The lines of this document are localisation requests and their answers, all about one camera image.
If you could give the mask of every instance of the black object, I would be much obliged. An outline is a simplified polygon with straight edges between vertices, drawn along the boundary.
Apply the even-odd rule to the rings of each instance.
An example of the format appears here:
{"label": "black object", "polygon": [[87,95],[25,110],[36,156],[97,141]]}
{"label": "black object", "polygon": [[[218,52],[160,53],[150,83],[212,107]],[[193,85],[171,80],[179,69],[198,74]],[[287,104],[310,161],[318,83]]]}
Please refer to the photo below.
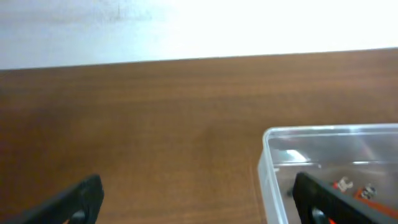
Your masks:
{"label": "black object", "polygon": [[1,224],[94,224],[104,199],[99,175],[92,175],[79,184],[52,197],[41,205]]}
{"label": "black object", "polygon": [[303,224],[329,223],[329,218],[337,224],[398,223],[305,172],[296,176],[293,198]]}

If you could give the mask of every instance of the plastic container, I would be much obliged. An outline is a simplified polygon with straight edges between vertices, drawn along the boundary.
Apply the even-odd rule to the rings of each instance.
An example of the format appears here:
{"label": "plastic container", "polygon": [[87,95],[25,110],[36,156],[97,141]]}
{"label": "plastic container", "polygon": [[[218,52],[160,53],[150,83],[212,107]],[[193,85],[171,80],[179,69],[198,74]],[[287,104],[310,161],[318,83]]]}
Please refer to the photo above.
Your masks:
{"label": "plastic container", "polygon": [[375,201],[398,208],[398,124],[270,128],[262,141],[258,172],[268,223],[300,223],[287,195],[300,171],[329,182],[347,177],[352,191],[372,184]]}

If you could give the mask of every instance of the brown wooden surface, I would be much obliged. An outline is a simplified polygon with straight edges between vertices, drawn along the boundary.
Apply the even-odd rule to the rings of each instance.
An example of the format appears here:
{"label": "brown wooden surface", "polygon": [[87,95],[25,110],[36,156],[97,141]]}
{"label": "brown wooden surface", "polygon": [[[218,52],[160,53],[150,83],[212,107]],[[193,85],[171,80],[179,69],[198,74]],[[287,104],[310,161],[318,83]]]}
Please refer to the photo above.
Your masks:
{"label": "brown wooden surface", "polygon": [[98,223],[265,223],[267,128],[398,121],[398,50],[0,75],[1,218],[96,172]]}

